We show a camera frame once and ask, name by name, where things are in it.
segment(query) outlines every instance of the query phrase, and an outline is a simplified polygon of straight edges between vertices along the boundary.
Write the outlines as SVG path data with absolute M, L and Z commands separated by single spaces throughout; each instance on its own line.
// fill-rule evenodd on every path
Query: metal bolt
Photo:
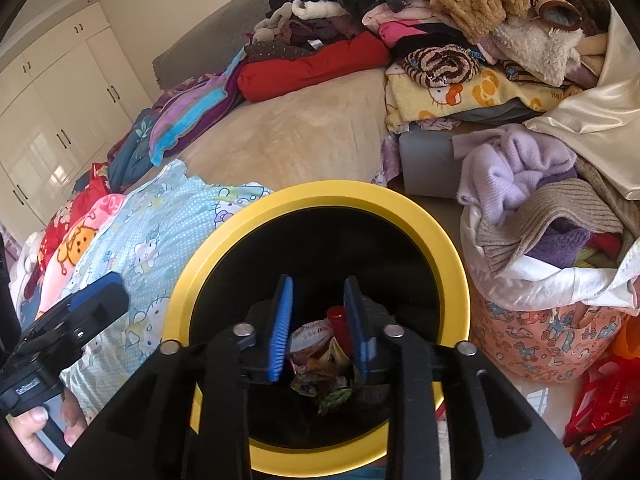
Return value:
M 180 351 L 180 348 L 182 348 L 182 345 L 175 339 L 168 339 L 167 341 L 162 341 L 160 343 L 160 353 L 164 355 L 177 354 Z
M 250 336 L 252 333 L 254 333 L 254 326 L 252 324 L 249 323 L 238 323 L 235 327 L 234 327 L 234 334 L 236 334 L 238 337 L 248 337 Z
M 462 355 L 476 355 L 476 352 L 478 352 L 478 348 L 476 348 L 476 345 L 469 341 L 460 341 L 456 345 L 456 348 Z
M 394 323 L 389 323 L 385 326 L 385 334 L 389 337 L 402 337 L 404 335 L 404 328 Z

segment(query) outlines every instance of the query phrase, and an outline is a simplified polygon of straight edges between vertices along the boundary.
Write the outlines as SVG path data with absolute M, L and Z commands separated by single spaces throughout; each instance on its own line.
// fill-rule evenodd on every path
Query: yellow rim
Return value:
M 361 209 L 402 229 L 431 266 L 441 305 L 438 343 L 468 338 L 469 294 L 458 253 L 442 227 L 420 206 L 388 189 L 363 182 L 325 180 L 283 189 L 233 215 L 207 238 L 185 266 L 171 296 L 162 339 L 189 343 L 189 325 L 200 289 L 220 259 L 244 236 L 274 218 L 300 209 L 344 206 Z M 433 385 L 436 406 L 442 389 Z M 196 388 L 191 427 L 197 431 L 202 393 Z M 322 449 L 292 450 L 250 439 L 252 468 L 291 477 L 327 476 L 366 465 L 386 455 L 388 422 L 356 439 Z

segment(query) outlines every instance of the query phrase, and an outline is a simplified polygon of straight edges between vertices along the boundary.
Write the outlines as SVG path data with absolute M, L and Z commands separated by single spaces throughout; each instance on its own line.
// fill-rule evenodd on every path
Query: gray headboard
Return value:
M 244 32 L 270 10 L 268 0 L 231 0 L 202 20 L 153 62 L 160 88 L 167 90 L 190 77 L 223 72 L 246 43 Z

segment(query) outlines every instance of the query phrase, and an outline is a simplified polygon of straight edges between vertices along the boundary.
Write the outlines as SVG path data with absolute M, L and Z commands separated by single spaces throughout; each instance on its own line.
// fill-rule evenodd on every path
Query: cream satin fabric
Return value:
M 640 52 L 613 7 L 598 86 L 524 124 L 563 140 L 622 196 L 640 200 Z

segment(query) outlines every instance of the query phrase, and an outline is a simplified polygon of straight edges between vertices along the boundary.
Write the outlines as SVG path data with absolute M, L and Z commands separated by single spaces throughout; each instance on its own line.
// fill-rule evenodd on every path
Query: human hand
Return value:
M 68 388 L 65 388 L 60 415 L 66 423 L 65 441 L 69 446 L 72 446 L 86 429 L 87 424 L 78 399 Z M 29 456 L 38 464 L 55 471 L 60 465 L 60 460 L 53 456 L 53 453 L 47 449 L 37 435 L 39 431 L 43 430 L 48 419 L 47 410 L 38 406 L 22 415 L 11 418 L 9 424 Z

